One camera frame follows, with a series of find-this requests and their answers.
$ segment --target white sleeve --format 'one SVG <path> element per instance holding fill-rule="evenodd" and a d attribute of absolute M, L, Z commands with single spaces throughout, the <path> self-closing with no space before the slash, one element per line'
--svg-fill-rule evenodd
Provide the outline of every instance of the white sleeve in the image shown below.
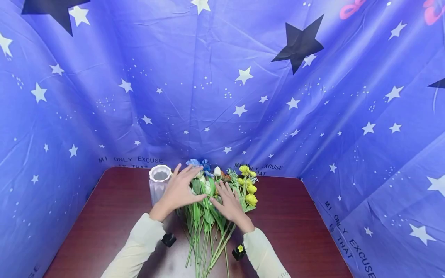
<path fill-rule="evenodd" d="M 243 235 L 247 257 L 259 278 L 290 278 L 264 233 L 255 228 Z"/>
<path fill-rule="evenodd" d="M 165 235 L 161 222 L 143 214 L 130 232 L 127 243 L 116 255 L 101 278 L 136 278 L 143 263 Z"/>

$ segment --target brown tabletop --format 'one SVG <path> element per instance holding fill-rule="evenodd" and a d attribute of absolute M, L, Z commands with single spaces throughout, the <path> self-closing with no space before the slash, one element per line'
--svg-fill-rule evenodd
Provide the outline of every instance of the brown tabletop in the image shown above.
<path fill-rule="evenodd" d="M 149 170 L 113 167 L 105 171 L 44 278 L 100 278 L 124 246 L 129 232 L 151 209 Z M 293 278 L 352 277 L 304 185 L 294 178 L 259 177 L 257 209 L 249 212 L 267 236 Z M 167 232 L 177 241 L 160 243 L 138 277 L 195 277 L 194 264 L 185 268 L 189 243 L 176 215 Z M 230 276 L 258 277 L 247 258 L 231 255 L 242 242 L 238 230 L 227 245 Z M 227 277 L 224 253 L 209 278 Z"/>

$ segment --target person's left hand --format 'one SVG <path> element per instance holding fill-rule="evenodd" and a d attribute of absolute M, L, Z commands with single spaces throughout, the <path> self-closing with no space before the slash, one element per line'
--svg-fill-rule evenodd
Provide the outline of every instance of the person's left hand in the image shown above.
<path fill-rule="evenodd" d="M 150 211 L 151 219 L 162 222 L 173 210 L 202 201 L 207 197 L 207 194 L 193 195 L 189 189 L 191 180 L 202 170 L 202 166 L 188 165 L 180 173 L 179 168 L 181 168 L 181 163 L 176 166 L 164 195 Z"/>

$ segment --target flower bouquet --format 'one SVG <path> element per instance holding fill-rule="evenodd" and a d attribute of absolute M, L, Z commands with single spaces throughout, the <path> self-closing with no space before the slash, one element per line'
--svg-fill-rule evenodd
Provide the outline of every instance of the flower bouquet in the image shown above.
<path fill-rule="evenodd" d="M 227 173 L 224 173 L 219 167 L 215 167 L 212 172 L 207 160 L 199 162 L 196 159 L 190 159 L 186 164 L 203 167 L 203 170 L 190 183 L 192 194 L 207 194 L 221 203 L 221 198 L 214 183 L 222 180 L 228 182 L 233 191 L 238 192 L 239 202 L 244 212 L 255 209 L 257 199 L 254 193 L 257 188 L 254 184 L 258 179 L 256 173 L 252 172 L 248 166 L 244 165 L 239 168 L 241 171 L 241 176 L 239 176 L 230 168 Z M 185 215 L 186 234 L 188 234 L 187 237 L 190 242 L 186 267 L 192 265 L 191 254 L 193 253 L 196 278 L 205 278 L 224 251 L 227 276 L 229 277 L 226 244 L 236 225 L 216 210 L 208 197 L 201 202 L 187 205 L 182 210 Z"/>

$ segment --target blue fabric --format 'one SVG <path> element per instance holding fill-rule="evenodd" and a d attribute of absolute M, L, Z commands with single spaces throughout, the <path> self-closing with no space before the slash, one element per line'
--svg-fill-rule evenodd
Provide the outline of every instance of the blue fabric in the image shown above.
<path fill-rule="evenodd" d="M 0 276 L 105 169 L 206 158 L 302 178 L 355 277 L 445 277 L 443 4 L 0 1 Z"/>

